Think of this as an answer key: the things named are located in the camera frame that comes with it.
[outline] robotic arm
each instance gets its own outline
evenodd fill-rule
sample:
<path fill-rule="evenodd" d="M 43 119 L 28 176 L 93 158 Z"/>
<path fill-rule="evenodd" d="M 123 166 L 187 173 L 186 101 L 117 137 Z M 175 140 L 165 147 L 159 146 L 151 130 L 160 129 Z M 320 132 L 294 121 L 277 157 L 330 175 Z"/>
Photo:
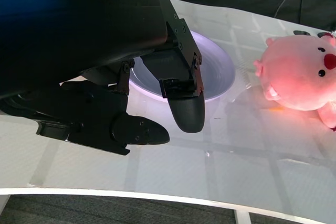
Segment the robotic arm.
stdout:
<path fill-rule="evenodd" d="M 180 129 L 201 131 L 202 56 L 170 0 L 0 0 L 0 111 L 37 121 L 39 135 L 122 155 L 168 142 L 126 113 L 135 57 Z M 79 75 L 88 81 L 64 82 Z"/>

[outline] plush toy nose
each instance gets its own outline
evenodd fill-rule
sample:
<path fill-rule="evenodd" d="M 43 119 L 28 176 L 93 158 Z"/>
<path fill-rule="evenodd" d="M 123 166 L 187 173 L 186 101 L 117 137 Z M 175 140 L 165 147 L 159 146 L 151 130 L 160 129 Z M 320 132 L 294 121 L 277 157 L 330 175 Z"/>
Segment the plush toy nose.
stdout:
<path fill-rule="evenodd" d="M 325 55 L 324 65 L 328 69 L 336 68 L 336 55 L 333 55 L 333 54 Z"/>

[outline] plush toy ear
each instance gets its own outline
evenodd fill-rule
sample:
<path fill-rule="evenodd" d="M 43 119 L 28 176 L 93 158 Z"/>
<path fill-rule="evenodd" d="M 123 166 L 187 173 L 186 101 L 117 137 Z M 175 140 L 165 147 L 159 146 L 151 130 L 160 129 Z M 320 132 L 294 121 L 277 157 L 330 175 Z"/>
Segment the plush toy ear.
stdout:
<path fill-rule="evenodd" d="M 266 39 L 266 45 L 269 47 L 274 41 L 276 41 L 279 37 L 271 37 Z"/>
<path fill-rule="evenodd" d="M 326 34 L 321 37 L 324 41 L 328 42 L 333 47 L 336 47 L 336 38 L 332 36 L 331 34 Z"/>

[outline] pink plush toy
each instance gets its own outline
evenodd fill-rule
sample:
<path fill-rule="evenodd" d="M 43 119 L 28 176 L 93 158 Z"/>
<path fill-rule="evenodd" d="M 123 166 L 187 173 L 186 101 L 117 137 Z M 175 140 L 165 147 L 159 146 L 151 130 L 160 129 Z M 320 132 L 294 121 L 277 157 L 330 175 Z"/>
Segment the pink plush toy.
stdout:
<path fill-rule="evenodd" d="M 267 100 L 303 111 L 317 110 L 336 130 L 336 39 L 295 35 L 269 38 L 255 61 Z"/>

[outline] gray carpet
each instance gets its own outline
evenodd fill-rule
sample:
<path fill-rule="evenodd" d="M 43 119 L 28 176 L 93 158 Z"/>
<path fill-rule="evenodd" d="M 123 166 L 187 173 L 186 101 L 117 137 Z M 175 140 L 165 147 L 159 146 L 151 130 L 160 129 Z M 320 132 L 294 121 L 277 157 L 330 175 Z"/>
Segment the gray carpet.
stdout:
<path fill-rule="evenodd" d="M 252 224 L 294 224 L 251 215 Z M 0 224 L 235 224 L 234 211 L 168 201 L 77 195 L 12 195 Z"/>

